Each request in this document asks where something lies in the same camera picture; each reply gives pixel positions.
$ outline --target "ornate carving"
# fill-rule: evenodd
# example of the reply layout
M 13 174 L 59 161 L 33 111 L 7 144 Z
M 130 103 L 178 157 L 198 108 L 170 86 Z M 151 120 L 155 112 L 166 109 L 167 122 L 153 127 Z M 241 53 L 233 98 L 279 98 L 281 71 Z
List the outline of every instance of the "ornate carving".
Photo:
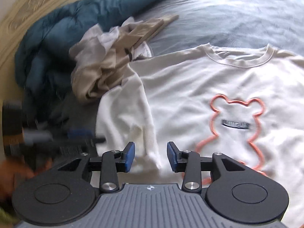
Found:
M 19 9 L 15 17 L 9 23 L 10 30 L 16 30 L 22 23 L 31 16 L 35 11 L 37 11 L 44 3 L 49 0 L 28 0 Z

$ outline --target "silver bolt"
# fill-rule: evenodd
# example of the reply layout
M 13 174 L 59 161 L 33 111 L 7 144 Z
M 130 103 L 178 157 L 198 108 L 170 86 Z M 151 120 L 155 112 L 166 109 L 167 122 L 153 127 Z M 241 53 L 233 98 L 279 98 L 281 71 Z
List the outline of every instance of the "silver bolt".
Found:
M 200 187 L 200 185 L 196 182 L 188 182 L 185 184 L 185 188 L 190 189 L 190 190 L 198 189 L 199 187 Z
M 101 187 L 104 190 L 114 190 L 117 188 L 117 185 L 115 183 L 104 183 Z

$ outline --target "white sweatshirt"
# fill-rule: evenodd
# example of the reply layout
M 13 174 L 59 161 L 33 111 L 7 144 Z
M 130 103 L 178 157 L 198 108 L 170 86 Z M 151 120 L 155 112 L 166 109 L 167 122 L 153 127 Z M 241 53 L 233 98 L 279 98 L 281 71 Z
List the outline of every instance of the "white sweatshirt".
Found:
M 131 173 L 121 182 L 180 184 L 182 176 L 172 172 L 166 154 L 167 142 L 174 141 L 180 150 L 206 157 L 221 152 L 257 167 L 289 194 L 283 223 L 304 223 L 302 56 L 271 45 L 206 44 L 132 62 L 122 86 L 102 97 L 96 134 L 107 139 L 99 153 L 135 141 Z

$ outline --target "black circular cover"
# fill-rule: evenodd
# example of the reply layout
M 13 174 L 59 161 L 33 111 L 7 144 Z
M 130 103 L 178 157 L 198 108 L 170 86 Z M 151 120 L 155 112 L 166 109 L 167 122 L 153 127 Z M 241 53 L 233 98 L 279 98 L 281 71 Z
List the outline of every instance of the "black circular cover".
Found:
M 226 171 L 208 187 L 206 201 L 225 218 L 257 224 L 281 219 L 289 198 L 280 184 L 248 170 Z
M 21 184 L 12 203 L 23 220 L 43 226 L 72 221 L 86 213 L 95 201 L 93 187 L 70 172 L 47 171 Z

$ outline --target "cream bed frame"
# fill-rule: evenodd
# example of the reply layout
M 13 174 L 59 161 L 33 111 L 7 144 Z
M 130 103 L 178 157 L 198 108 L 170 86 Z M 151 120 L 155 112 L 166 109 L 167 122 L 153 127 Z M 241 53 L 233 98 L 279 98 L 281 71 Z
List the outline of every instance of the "cream bed frame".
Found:
M 53 9 L 77 0 L 16 0 L 0 22 L 0 111 L 3 100 L 22 99 L 22 89 L 17 86 L 14 74 L 14 55 L 26 30 L 39 18 Z M 2 126 L 0 161 L 4 159 Z

